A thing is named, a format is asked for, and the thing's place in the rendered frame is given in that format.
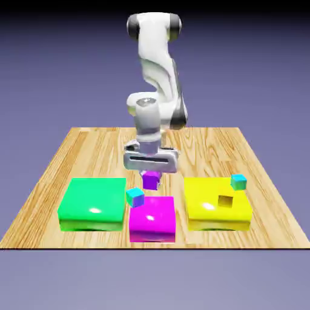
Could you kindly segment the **large yellow box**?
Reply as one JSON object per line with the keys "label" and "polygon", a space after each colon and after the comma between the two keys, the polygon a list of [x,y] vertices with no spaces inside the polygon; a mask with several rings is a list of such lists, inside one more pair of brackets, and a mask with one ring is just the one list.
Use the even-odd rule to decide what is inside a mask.
{"label": "large yellow box", "polygon": [[[189,230],[249,230],[252,208],[246,192],[233,190],[230,181],[229,177],[184,178]],[[233,196],[232,207],[218,207],[219,195]]]}

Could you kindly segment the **small purple cube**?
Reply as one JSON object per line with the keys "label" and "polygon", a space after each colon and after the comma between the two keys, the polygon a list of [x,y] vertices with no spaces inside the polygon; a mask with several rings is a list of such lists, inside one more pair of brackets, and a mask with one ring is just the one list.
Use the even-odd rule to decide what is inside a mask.
{"label": "small purple cube", "polygon": [[145,190],[157,190],[162,174],[158,171],[146,171],[142,175],[142,186]]}

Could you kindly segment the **small cyan cube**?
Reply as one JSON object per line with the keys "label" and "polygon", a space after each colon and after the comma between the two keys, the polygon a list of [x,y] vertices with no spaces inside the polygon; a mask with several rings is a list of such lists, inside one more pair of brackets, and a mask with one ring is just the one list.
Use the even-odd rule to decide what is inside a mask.
{"label": "small cyan cube", "polygon": [[247,179],[242,174],[232,174],[230,184],[235,191],[245,190],[247,185]]}
{"label": "small cyan cube", "polygon": [[144,192],[138,188],[130,188],[126,190],[126,200],[130,207],[135,208],[144,204]]}

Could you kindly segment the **small yellow cube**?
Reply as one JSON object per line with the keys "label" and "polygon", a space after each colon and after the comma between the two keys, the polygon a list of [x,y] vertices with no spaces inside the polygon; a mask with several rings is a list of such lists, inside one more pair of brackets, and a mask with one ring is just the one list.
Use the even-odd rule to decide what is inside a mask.
{"label": "small yellow cube", "polygon": [[233,196],[219,195],[217,206],[221,208],[231,208],[233,206]]}

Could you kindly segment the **large magenta box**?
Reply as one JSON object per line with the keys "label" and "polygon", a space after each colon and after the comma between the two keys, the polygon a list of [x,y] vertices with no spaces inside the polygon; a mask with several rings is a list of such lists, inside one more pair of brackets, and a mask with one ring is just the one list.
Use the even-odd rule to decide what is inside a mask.
{"label": "large magenta box", "polygon": [[145,196],[144,204],[130,209],[130,242],[174,243],[176,212],[173,196]]}

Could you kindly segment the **large green box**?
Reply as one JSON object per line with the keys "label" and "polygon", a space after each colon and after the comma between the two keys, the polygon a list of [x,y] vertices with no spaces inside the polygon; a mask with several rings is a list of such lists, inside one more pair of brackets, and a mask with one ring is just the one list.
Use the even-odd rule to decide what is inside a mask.
{"label": "large green box", "polygon": [[73,178],[58,208],[61,231],[121,231],[125,178]]}

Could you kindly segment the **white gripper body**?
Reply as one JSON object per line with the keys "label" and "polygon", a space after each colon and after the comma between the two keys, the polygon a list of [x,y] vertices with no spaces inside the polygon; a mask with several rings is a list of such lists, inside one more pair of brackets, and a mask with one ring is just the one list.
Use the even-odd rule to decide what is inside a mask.
{"label": "white gripper body", "polygon": [[156,154],[140,153],[137,145],[126,145],[124,167],[128,170],[157,171],[160,173],[176,173],[179,150],[175,148],[159,148]]}

